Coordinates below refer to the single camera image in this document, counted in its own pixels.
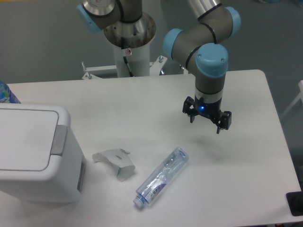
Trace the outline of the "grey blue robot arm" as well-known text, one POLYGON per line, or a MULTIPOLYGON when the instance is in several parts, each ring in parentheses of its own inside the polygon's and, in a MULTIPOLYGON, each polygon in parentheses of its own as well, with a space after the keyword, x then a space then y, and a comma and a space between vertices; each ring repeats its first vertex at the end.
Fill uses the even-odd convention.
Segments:
MULTIPOLYGON (((219 131, 227 130, 232 114, 221 111, 220 106, 229 56, 221 42, 238 32, 241 17, 219 0, 191 0, 189 5, 197 26, 170 30, 163 51, 195 76, 195 96, 185 99, 183 113, 191 120, 200 115, 219 131)), ((140 0, 82 0, 77 11, 90 31, 103 31, 112 44, 119 77, 150 74, 150 43, 156 25, 140 0)))

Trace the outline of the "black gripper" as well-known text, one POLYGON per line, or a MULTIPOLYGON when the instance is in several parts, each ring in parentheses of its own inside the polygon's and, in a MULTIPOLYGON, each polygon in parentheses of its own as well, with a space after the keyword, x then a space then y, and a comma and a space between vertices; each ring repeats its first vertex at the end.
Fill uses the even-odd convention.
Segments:
POLYGON ((188 96, 183 103, 182 112, 189 116, 191 123, 197 115, 210 119, 217 126, 216 133, 219 134, 221 130, 228 130, 232 123, 232 113, 221 111, 221 101, 222 99, 214 103, 204 103, 203 98, 198 100, 195 97, 194 100, 188 96))

